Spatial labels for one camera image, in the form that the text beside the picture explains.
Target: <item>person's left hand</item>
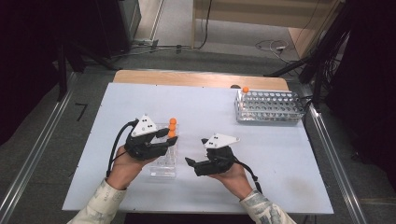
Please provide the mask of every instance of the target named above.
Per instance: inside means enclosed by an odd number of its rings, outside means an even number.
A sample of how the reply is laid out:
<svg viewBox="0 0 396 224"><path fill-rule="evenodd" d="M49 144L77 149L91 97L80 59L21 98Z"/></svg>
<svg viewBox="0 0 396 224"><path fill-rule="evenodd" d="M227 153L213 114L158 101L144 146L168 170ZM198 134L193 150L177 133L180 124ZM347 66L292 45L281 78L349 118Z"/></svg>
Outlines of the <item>person's left hand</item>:
<svg viewBox="0 0 396 224"><path fill-rule="evenodd" d="M114 189L121 190L128 188L145 165L157 159L154 158L146 161L136 160L125 152L124 146L119 147L116 156L119 157L114 160L113 169L106 182Z"/></svg>

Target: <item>white board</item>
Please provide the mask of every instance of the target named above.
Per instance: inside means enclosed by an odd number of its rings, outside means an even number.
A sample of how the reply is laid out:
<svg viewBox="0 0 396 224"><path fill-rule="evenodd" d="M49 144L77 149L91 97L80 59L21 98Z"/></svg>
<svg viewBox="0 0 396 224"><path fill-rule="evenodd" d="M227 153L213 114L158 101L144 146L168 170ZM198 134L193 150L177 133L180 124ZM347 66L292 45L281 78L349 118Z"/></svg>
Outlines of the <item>white board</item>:
<svg viewBox="0 0 396 224"><path fill-rule="evenodd" d="M244 125L236 122L235 89L110 83L81 155L63 210L80 210L106 175L110 151L120 128L142 115L156 123L177 118L177 177L149 175L146 166L128 188L123 211L155 213L245 213L219 181L196 176L185 157L206 160L202 138L222 133L240 138L233 154L253 170L263 194L288 213L332 214L301 122L294 125ZM125 130L120 138L123 145ZM252 187L253 181L247 172Z"/></svg>

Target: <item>orange cap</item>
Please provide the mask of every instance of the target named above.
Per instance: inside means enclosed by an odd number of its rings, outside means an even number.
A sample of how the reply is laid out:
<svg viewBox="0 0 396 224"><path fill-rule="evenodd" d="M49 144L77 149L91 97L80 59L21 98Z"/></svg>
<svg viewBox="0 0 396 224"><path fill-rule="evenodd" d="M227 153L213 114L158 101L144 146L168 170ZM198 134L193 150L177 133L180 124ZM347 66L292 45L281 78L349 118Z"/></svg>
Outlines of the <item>orange cap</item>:
<svg viewBox="0 0 396 224"><path fill-rule="evenodd" d="M176 129L176 124L169 124L168 129L174 131Z"/></svg>
<svg viewBox="0 0 396 224"><path fill-rule="evenodd" d="M242 92L243 92L243 93L248 93L248 87L244 87L244 88L242 89Z"/></svg>
<svg viewBox="0 0 396 224"><path fill-rule="evenodd" d="M171 118L171 119L169 119L169 123L170 123L170 124L176 124L177 121L176 121L175 118Z"/></svg>
<svg viewBox="0 0 396 224"><path fill-rule="evenodd" d="M175 131L169 131L168 137L175 137L175 136L176 136Z"/></svg>

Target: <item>table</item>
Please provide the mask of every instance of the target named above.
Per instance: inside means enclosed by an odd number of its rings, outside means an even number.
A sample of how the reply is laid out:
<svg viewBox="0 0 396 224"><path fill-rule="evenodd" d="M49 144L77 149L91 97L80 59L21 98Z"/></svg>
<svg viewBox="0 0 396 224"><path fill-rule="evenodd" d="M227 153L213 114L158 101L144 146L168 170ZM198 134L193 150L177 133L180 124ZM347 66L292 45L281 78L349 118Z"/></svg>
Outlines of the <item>table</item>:
<svg viewBox="0 0 396 224"><path fill-rule="evenodd" d="M235 197L218 181L206 176L197 177L184 161L184 157L205 160L200 139L219 132L241 137L240 143L232 145L233 153L259 177L263 193L285 211L332 214L332 206L303 124L238 124L233 112L236 90L230 89L230 84L248 85L251 89L287 89L285 80L277 77L119 71L114 83L107 87L63 210L79 210L86 204L106 173L106 162L120 127L129 119L148 112L156 122L173 116L179 121L177 177L152 177L145 167L128 190L120 210L244 214Z"/></svg>
<svg viewBox="0 0 396 224"><path fill-rule="evenodd" d="M208 6L209 0L193 1L192 46L195 20L206 19ZM215 0L210 20L289 27L294 46L303 58L329 28L342 6L340 0Z"/></svg>

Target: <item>sleeve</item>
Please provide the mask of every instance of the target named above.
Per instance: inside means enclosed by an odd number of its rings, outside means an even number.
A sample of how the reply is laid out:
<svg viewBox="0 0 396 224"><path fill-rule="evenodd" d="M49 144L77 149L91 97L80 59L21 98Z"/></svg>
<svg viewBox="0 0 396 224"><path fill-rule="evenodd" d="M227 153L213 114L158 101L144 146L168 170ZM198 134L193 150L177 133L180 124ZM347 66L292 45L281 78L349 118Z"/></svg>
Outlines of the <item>sleeve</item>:
<svg viewBox="0 0 396 224"><path fill-rule="evenodd" d="M248 215L256 223L263 224L295 224L295 222L279 206L270 202L258 190L254 189L240 202Z"/></svg>
<svg viewBox="0 0 396 224"><path fill-rule="evenodd" d="M125 194L126 190L113 189L103 180L87 206L80 210L67 224L110 223L125 198Z"/></svg>

